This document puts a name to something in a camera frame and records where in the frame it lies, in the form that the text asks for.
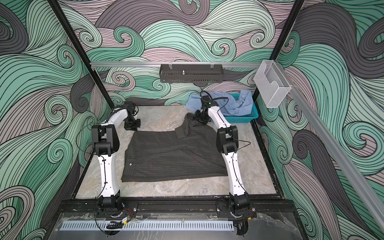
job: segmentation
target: marble table surface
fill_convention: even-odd
[[[181,125],[185,114],[191,112],[185,106],[140,106],[139,108],[139,113],[136,116],[141,119],[139,131],[173,131]],[[210,122],[209,125],[217,130],[213,123]],[[239,139],[252,143],[238,152],[239,168],[245,189],[249,194],[275,194],[275,188],[251,124],[237,123],[234,125],[238,127]],[[228,195],[228,177],[205,177],[161,182],[121,182],[124,169],[124,152],[131,141],[133,131],[126,131],[124,123],[122,123],[117,128],[117,133],[120,149],[116,156],[116,174],[122,197]],[[240,142],[239,147],[246,144],[246,142]],[[99,195],[101,188],[100,167],[97,157],[93,156],[76,198],[94,198]]]

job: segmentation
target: wallpaper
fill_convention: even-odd
[[[294,0],[60,0],[91,61],[268,59]],[[321,2],[311,0],[305,7]],[[190,94],[254,90],[257,69],[228,68],[223,83],[161,83],[159,68],[99,68],[118,103],[185,104]]]
[[[326,0],[302,9],[278,61],[384,200],[384,1]],[[284,195],[310,239],[384,239],[290,95],[257,99],[260,132]]]
[[[108,114],[90,82],[46,0],[0,0],[1,239],[42,239],[71,198]]]

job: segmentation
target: blue cloth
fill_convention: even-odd
[[[236,101],[235,98],[229,93],[220,93],[220,92],[209,92],[212,98],[219,97],[228,97],[228,103],[226,99],[216,100],[219,107],[221,108],[221,113],[224,116],[244,116],[248,115],[252,112],[253,100],[252,93],[249,90],[240,91],[239,99]],[[189,100],[185,105],[188,109],[193,111],[201,110],[201,100],[199,94],[191,94],[189,95]]]

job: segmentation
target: white mesh box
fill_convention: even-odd
[[[263,60],[254,77],[255,84],[267,108],[279,107],[291,90],[281,64],[273,60]]]

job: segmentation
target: laundry basket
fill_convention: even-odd
[[[240,94],[238,94],[238,93],[231,93],[231,95],[236,100],[238,100],[239,96],[240,96]],[[257,108],[256,108],[255,104],[253,104],[252,112],[250,114],[248,114],[248,115],[244,115],[244,116],[224,116],[224,117],[225,117],[225,119],[229,123],[248,123],[252,119],[258,118],[259,117],[259,113],[257,112]]]

